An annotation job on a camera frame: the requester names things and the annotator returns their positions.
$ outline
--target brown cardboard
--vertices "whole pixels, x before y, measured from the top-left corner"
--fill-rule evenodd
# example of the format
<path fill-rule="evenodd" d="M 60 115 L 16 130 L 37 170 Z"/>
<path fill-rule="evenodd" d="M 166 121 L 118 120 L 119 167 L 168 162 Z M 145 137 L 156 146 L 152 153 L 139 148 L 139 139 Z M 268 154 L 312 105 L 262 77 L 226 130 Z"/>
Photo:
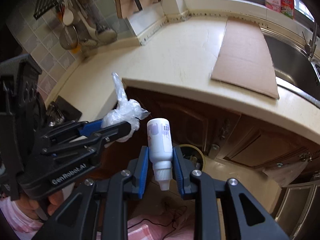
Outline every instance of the brown cardboard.
<path fill-rule="evenodd" d="M 258 24 L 228 18 L 211 79 L 279 99 L 273 62 Z"/>

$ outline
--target sink rim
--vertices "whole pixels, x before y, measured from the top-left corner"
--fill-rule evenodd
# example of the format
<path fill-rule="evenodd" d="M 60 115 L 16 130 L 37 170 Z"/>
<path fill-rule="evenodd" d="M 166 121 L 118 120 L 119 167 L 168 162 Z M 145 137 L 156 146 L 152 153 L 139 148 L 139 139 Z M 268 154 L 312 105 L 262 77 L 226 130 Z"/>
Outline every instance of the sink rim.
<path fill-rule="evenodd" d="M 316 67 L 316 65 L 318 65 L 320 68 L 320 59 L 316 55 L 314 55 L 313 58 L 310 58 L 309 55 L 301 47 L 301 44 L 297 43 L 296 41 L 293 41 L 293 40 L 286 38 L 278 33 L 275 33 L 273 31 L 270 31 L 270 30 L 267 30 L 264 28 L 261 28 L 261 31 L 262 31 L 263 35 L 270 36 L 270 37 L 275 38 L 283 43 L 288 44 L 289 46 L 291 46 L 292 48 L 294 48 L 298 52 L 300 52 L 304 57 L 306 57 L 306 59 L 310 62 L 311 66 L 313 67 L 313 70 L 316 74 L 316 77 L 318 78 L 318 82 L 320 83 L 320 75 L 319 75 L 319 73 L 317 71 L 317 67 Z M 308 93 L 306 93 L 302 89 L 296 87 L 295 85 L 292 85 L 291 83 L 289 83 L 289 82 L 287 82 L 277 76 L 276 76 L 276 83 L 278 86 L 285 88 L 285 89 L 291 91 L 292 93 L 295 93 L 296 95 L 304 98 L 305 100 L 307 100 L 308 102 L 312 103 L 314 106 L 316 106 L 317 108 L 320 109 L 320 100 L 317 100 L 316 98 L 309 95 Z"/>

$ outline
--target plastic bag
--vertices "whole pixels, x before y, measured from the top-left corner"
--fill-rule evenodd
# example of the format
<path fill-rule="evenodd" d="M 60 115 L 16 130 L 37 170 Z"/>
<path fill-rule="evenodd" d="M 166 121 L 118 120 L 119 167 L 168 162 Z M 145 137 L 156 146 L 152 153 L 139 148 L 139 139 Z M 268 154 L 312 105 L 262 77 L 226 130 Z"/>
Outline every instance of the plastic bag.
<path fill-rule="evenodd" d="M 130 133 L 127 136 L 117 140 L 117 142 L 125 142 L 132 137 L 134 131 L 139 130 L 139 120 L 145 119 L 150 113 L 141 108 L 140 104 L 136 100 L 128 100 L 122 82 L 117 73 L 112 73 L 112 79 L 116 88 L 118 106 L 116 109 L 111 110 L 103 117 L 101 128 L 127 121 L 131 124 Z"/>
<path fill-rule="evenodd" d="M 280 187 L 286 187 L 293 182 L 308 165 L 308 161 L 285 164 L 283 166 L 265 169 L 263 172 L 279 184 Z"/>

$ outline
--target human hand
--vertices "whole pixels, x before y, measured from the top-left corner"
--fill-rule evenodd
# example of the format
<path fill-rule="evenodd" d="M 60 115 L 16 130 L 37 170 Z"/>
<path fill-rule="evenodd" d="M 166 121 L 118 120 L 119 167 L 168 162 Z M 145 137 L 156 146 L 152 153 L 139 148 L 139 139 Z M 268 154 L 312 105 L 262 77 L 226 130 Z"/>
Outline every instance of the human hand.
<path fill-rule="evenodd" d="M 48 199 L 50 204 L 47 212 L 51 216 L 63 202 L 62 190 L 52 194 Z M 36 200 L 30 199 L 25 193 L 22 193 L 20 194 L 20 199 L 16 200 L 15 203 L 26 216 L 33 220 L 39 219 L 35 211 L 39 207 L 39 203 Z"/>

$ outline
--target cream countertop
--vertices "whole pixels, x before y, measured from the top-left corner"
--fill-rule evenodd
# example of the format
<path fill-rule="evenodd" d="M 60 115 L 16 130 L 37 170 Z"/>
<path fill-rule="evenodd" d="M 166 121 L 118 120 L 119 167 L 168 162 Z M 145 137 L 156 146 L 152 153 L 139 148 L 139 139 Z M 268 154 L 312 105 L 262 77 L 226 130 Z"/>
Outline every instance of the cream countertop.
<path fill-rule="evenodd" d="M 276 124 L 320 144 L 320 109 L 278 87 L 275 100 L 210 79 L 227 18 L 193 17 L 159 30 L 145 46 L 109 50 L 85 59 L 59 95 L 82 120 L 103 117 L 116 103 L 111 73 L 127 86 L 190 98 Z"/>

